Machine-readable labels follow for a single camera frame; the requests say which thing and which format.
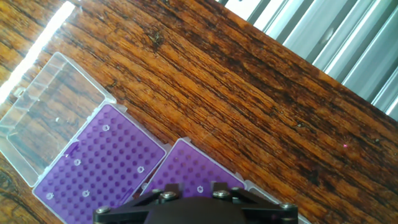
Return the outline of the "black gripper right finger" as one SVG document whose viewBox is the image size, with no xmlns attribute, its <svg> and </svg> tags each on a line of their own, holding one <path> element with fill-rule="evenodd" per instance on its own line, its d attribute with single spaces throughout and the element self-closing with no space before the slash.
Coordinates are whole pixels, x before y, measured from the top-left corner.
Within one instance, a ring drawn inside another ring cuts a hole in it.
<svg viewBox="0 0 398 224">
<path fill-rule="evenodd" d="M 211 189 L 216 214 L 231 223 L 299 223 L 298 207 L 294 204 L 272 203 L 241 187 L 229 188 L 225 182 L 213 182 Z"/>
</svg>

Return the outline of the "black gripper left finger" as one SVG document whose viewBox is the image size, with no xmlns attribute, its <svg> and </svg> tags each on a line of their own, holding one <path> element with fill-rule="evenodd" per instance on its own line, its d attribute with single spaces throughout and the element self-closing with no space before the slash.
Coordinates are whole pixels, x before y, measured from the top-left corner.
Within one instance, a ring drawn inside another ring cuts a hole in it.
<svg viewBox="0 0 398 224">
<path fill-rule="evenodd" d="M 149 212 L 158 205 L 181 199 L 180 184 L 167 184 L 164 189 L 154 189 L 118 208 L 102 206 L 93 212 L 93 223 L 144 223 Z"/>
</svg>

